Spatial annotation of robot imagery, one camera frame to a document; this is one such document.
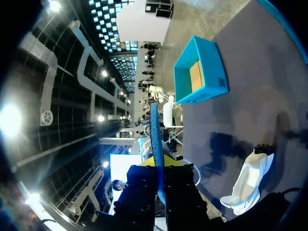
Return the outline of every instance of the metal beam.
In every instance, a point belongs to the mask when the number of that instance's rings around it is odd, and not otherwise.
[[[70,146],[70,145],[72,145],[72,144],[74,144],[74,143],[83,141],[83,140],[88,139],[88,138],[93,137],[93,136],[96,136],[96,133],[93,133],[93,134],[91,134],[91,135],[82,137],[82,138],[80,138],[80,139],[77,139],[77,140],[75,140],[75,141],[72,141],[72,142],[69,142],[69,143],[66,143],[66,144],[63,144],[63,145],[60,145],[60,146],[58,146],[58,147],[51,148],[51,149],[49,149],[49,150],[47,150],[47,151],[44,151],[44,152],[42,152],[42,153],[39,153],[39,154],[37,154],[37,155],[33,155],[32,157],[29,157],[29,158],[27,158],[27,159],[24,159],[24,160],[22,160],[22,161],[19,161],[19,162],[16,163],[16,165],[15,165],[14,167],[12,167],[12,172],[16,172],[17,168],[19,168],[19,167],[21,167],[21,166],[23,166],[23,165],[26,165],[26,164],[28,164],[28,163],[34,161],[34,160],[37,160],[37,159],[39,159],[39,158],[41,158],[41,157],[43,157],[43,156],[46,156],[46,155],[51,154],[51,153],[54,153],[54,152],[56,152],[56,151],[58,151],[58,150],[60,150],[60,149],[62,149],[62,148],[65,148],[65,147],[67,147],[67,146]]]
[[[109,55],[109,58],[118,58],[118,57],[135,57],[137,56],[138,51],[128,51],[128,52],[119,52],[117,54]]]

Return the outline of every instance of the bright light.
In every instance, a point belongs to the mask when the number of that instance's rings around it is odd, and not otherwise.
[[[14,105],[7,105],[0,114],[0,128],[7,136],[17,134],[21,125],[21,116]]]
[[[103,163],[103,167],[104,168],[107,168],[109,166],[109,162],[108,161],[105,161],[104,163]]]
[[[105,120],[105,117],[102,116],[102,115],[100,115],[100,116],[97,117],[97,120],[98,120],[99,122],[103,122],[103,121]]]
[[[104,77],[107,77],[107,76],[108,76],[108,73],[107,73],[106,71],[103,71],[103,72],[102,72],[102,75],[103,75]]]
[[[56,0],[49,0],[50,10],[53,12],[59,12],[61,5]]]
[[[29,199],[25,201],[26,205],[32,205],[34,203],[38,203],[40,200],[40,195],[38,193],[33,193],[29,195]]]

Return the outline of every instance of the person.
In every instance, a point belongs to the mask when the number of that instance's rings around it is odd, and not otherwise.
[[[150,116],[149,116],[148,114],[143,114],[143,115],[142,115],[142,118],[143,118],[144,120],[146,120],[146,119],[150,119]]]
[[[144,75],[154,75],[154,72],[153,71],[143,71],[142,72]]]
[[[144,112],[149,112],[150,111],[150,105],[145,105],[145,106],[143,106],[143,111]]]
[[[116,191],[121,191],[121,190],[125,189],[126,183],[124,183],[123,181],[120,181],[120,180],[114,180],[111,183],[111,187],[112,187],[112,189],[114,189]]]
[[[140,134],[140,135],[142,135],[142,136],[145,135],[144,131],[136,131],[136,133],[137,133],[137,134]]]
[[[159,49],[159,47],[157,45],[151,45],[151,44],[147,44],[147,43],[145,43],[143,47],[145,49],[149,49],[149,50]]]
[[[154,51],[148,51],[145,55],[149,55],[150,57],[152,57],[154,55]]]
[[[153,64],[154,63],[152,59],[144,60],[144,62],[147,63],[147,64]]]

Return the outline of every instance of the black cable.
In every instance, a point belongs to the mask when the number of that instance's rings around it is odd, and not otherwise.
[[[289,192],[300,192],[300,191],[302,191],[301,188],[290,188],[290,189],[287,189],[287,190],[283,191],[282,194],[286,195]]]

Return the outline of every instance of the white duct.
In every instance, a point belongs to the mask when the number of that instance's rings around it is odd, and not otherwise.
[[[104,172],[102,170],[98,170],[94,176],[92,177],[92,179],[89,181],[88,185],[81,191],[81,193],[76,196],[76,200],[72,201],[72,205],[70,207],[70,210],[72,213],[80,216],[81,215],[81,209],[80,206],[82,205],[82,203],[85,201],[85,199],[87,198],[87,196],[89,196],[90,200],[92,201],[94,207],[96,210],[100,210],[100,204],[94,194],[93,191],[93,187],[95,185],[95,183],[104,176]]]
[[[72,32],[75,34],[75,36],[78,38],[80,43],[85,48],[81,56],[78,70],[77,70],[77,78],[78,78],[80,85],[91,90],[92,93],[98,94],[101,97],[105,98],[106,100],[113,102],[115,106],[122,108],[125,111],[129,111],[129,107],[125,103],[120,101],[116,96],[112,96],[111,94],[109,94],[107,91],[102,89],[100,86],[95,84],[92,80],[90,80],[84,75],[84,71],[85,71],[85,67],[86,67],[86,63],[87,63],[87,59],[89,55],[91,55],[91,57],[95,60],[95,62],[98,65],[102,65],[103,60],[100,60],[98,58],[97,54],[95,53],[93,48],[89,45],[89,42],[87,41],[86,37],[82,34],[81,30],[79,29],[78,26],[76,26],[76,24],[77,22],[73,21],[71,23],[70,29],[72,30]]]
[[[58,68],[57,57],[30,32],[26,34],[19,46],[48,65],[40,104],[40,125],[48,126],[53,121],[53,115],[50,108],[54,78],[57,74]]]

